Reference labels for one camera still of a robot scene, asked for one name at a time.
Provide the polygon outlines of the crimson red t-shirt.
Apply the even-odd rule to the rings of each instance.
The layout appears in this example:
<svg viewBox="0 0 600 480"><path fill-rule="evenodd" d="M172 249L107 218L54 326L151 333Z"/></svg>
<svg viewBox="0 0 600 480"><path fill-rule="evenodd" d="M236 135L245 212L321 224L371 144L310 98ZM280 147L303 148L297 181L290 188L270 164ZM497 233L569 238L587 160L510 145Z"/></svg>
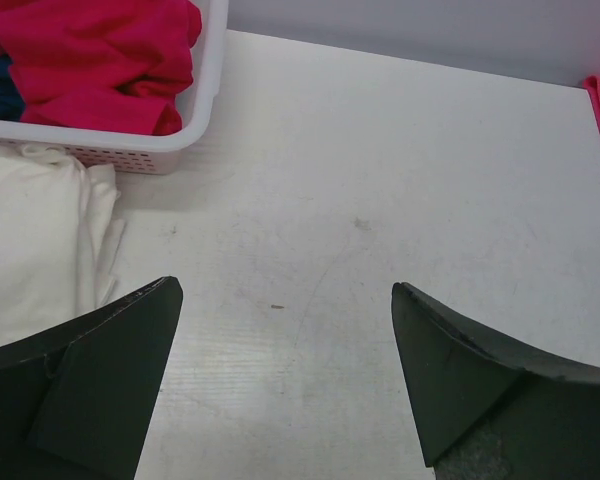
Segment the crimson red t-shirt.
<svg viewBox="0 0 600 480"><path fill-rule="evenodd" d="M0 56L20 122L127 134L178 132L202 32L190 1L0 1Z"/></svg>

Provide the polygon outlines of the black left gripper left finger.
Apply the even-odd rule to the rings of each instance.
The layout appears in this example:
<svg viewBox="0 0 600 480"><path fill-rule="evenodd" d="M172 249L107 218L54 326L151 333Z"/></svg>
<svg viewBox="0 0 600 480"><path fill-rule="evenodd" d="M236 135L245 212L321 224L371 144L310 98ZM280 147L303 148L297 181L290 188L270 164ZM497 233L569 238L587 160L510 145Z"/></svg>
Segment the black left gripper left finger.
<svg viewBox="0 0 600 480"><path fill-rule="evenodd" d="M0 479L132 479L183 303L162 277L0 347Z"/></svg>

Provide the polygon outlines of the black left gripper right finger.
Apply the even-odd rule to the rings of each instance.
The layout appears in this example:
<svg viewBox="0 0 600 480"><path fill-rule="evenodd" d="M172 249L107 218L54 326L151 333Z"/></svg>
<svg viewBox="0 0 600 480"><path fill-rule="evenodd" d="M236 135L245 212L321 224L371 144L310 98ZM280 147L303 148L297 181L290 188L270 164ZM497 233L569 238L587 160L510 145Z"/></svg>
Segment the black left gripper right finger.
<svg viewBox="0 0 600 480"><path fill-rule="evenodd" d="M407 283L391 313L424 463L439 479L600 479L600 368Z"/></svg>

